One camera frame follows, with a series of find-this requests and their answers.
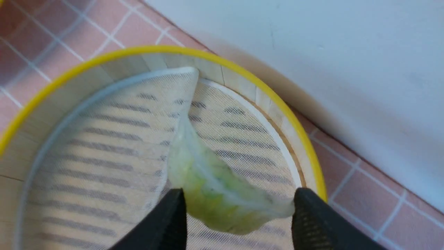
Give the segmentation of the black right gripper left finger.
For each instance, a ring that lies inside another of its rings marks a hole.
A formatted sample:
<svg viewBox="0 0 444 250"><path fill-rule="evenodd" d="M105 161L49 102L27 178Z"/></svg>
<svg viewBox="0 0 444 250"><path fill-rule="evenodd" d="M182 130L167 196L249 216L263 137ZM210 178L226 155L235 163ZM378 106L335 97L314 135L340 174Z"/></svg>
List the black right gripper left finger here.
<svg viewBox="0 0 444 250"><path fill-rule="evenodd" d="M111 250L185 250L187 206L182 189L171 189Z"/></svg>

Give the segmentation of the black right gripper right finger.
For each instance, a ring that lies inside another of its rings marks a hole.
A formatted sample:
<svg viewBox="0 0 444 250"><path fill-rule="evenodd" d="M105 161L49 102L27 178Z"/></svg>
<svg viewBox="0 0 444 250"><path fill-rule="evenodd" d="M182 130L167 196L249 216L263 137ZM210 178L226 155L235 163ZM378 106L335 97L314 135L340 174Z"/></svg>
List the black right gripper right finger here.
<svg viewBox="0 0 444 250"><path fill-rule="evenodd" d="M291 232L295 250L384 250L309 188L297 188Z"/></svg>

